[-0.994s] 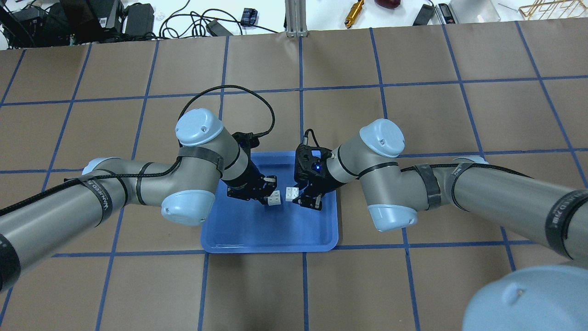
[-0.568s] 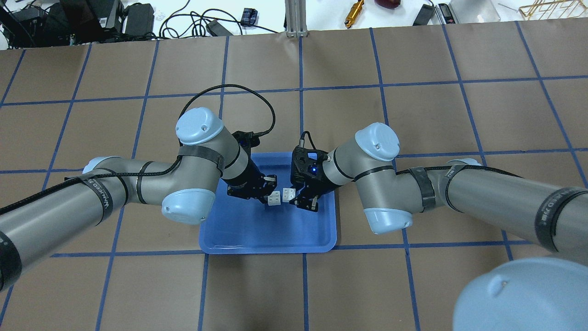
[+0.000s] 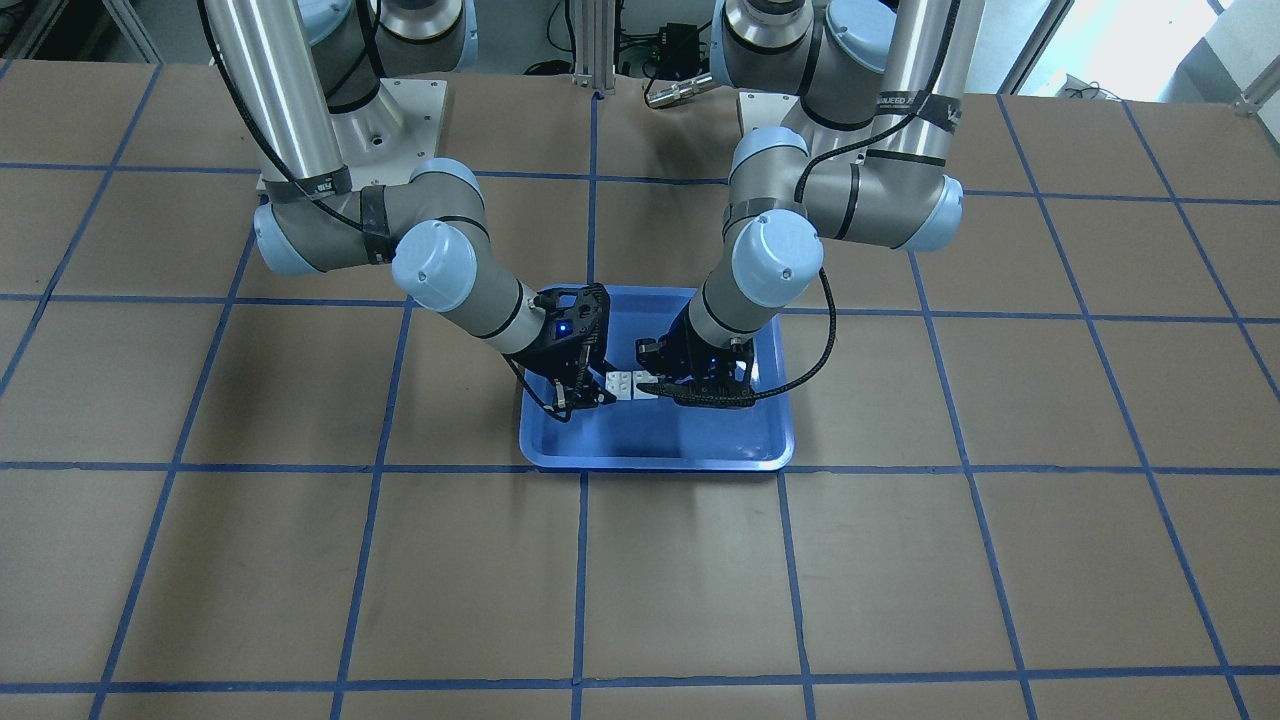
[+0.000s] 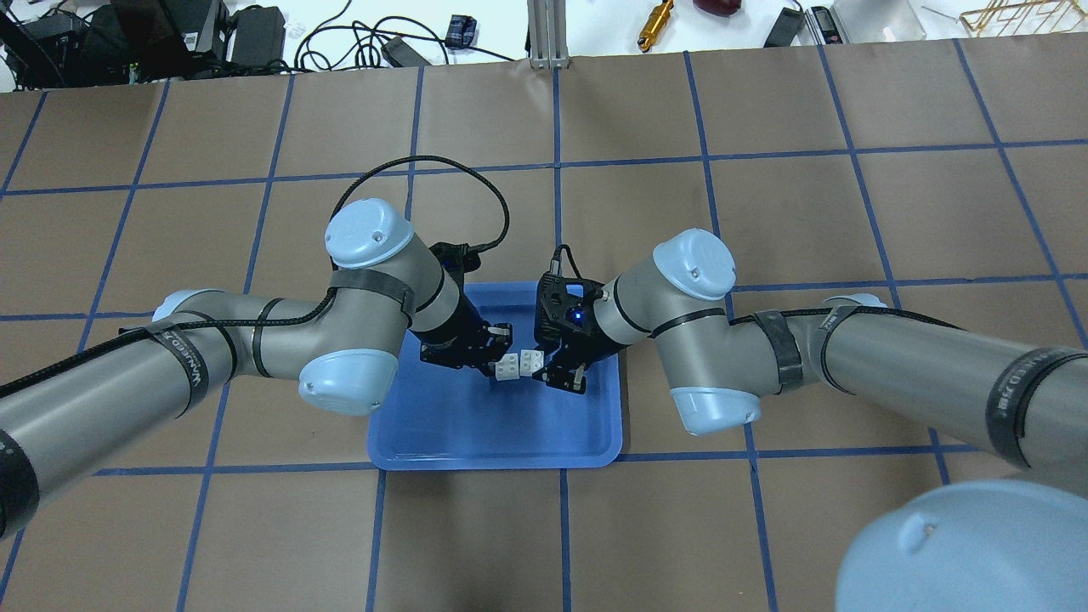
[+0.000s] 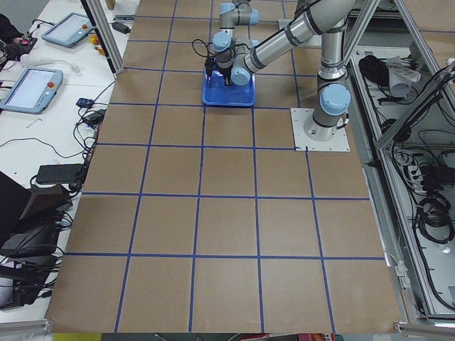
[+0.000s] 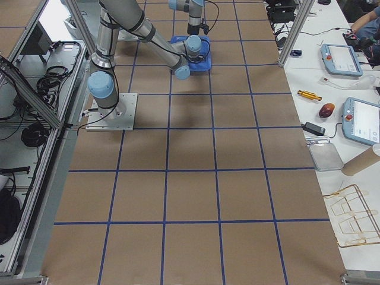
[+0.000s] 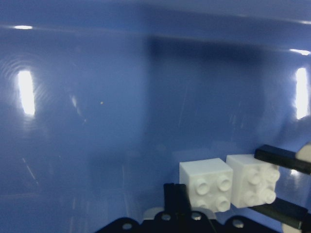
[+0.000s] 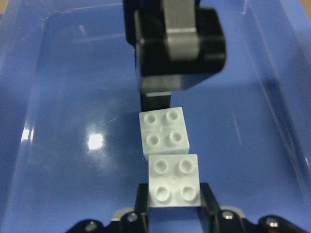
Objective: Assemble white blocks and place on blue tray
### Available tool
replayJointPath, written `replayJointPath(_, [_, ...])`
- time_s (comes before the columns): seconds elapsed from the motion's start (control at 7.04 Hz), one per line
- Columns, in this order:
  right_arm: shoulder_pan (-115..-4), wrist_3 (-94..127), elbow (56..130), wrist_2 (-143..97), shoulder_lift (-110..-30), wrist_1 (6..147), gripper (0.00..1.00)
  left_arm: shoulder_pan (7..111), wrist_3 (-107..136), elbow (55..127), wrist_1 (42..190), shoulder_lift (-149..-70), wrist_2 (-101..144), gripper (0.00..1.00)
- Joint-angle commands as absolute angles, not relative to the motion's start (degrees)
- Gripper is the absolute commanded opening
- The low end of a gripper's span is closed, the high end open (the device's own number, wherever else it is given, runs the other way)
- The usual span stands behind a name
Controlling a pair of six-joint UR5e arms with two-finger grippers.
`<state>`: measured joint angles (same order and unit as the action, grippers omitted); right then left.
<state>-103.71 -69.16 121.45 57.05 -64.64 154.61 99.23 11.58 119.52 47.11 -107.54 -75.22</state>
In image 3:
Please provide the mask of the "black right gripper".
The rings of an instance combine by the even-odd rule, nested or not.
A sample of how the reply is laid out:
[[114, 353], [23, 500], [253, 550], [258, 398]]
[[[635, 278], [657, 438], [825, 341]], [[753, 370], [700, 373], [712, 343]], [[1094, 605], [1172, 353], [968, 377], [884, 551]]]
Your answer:
[[600, 283], [559, 286], [539, 292], [532, 306], [544, 311], [541, 329], [520, 352], [520, 364], [559, 383], [561, 409], [611, 405], [617, 396], [593, 375], [605, 374], [611, 296]]

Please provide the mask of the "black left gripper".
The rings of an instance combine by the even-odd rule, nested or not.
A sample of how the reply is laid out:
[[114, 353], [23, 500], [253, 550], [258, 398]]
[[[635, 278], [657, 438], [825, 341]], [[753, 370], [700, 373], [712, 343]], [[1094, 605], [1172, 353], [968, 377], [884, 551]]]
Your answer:
[[741, 409], [756, 402], [751, 379], [753, 340], [727, 348], [705, 342], [690, 325], [675, 325], [660, 338], [636, 341], [641, 369], [660, 377], [650, 392], [687, 407]]

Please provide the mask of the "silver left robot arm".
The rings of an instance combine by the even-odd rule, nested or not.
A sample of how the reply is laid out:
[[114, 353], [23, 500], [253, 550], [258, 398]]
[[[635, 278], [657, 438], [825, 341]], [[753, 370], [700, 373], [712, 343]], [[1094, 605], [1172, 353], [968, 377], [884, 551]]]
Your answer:
[[942, 249], [963, 219], [945, 164], [986, 5], [982, 1], [721, 1], [716, 82], [787, 94], [780, 126], [739, 141], [723, 252], [657, 340], [636, 343], [641, 392], [748, 407], [753, 340], [813, 281], [824, 241]]

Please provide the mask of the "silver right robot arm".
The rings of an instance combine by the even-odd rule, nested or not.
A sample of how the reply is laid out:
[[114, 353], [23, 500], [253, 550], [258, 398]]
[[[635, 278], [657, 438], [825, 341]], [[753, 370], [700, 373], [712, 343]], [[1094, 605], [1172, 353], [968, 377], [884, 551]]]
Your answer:
[[436, 155], [443, 87], [477, 51], [471, 1], [201, 1], [259, 146], [259, 251], [280, 275], [387, 265], [417, 305], [545, 378], [554, 419], [613, 404], [600, 284], [535, 291], [495, 256], [463, 163]]

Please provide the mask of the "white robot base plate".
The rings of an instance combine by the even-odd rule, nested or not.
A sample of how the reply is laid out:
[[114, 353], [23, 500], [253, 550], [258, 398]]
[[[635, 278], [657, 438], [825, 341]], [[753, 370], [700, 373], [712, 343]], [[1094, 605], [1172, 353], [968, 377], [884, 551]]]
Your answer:
[[444, 81], [383, 78], [360, 108], [330, 113], [302, 53], [252, 51], [223, 79], [257, 154], [256, 190], [271, 201], [403, 184], [436, 150]]

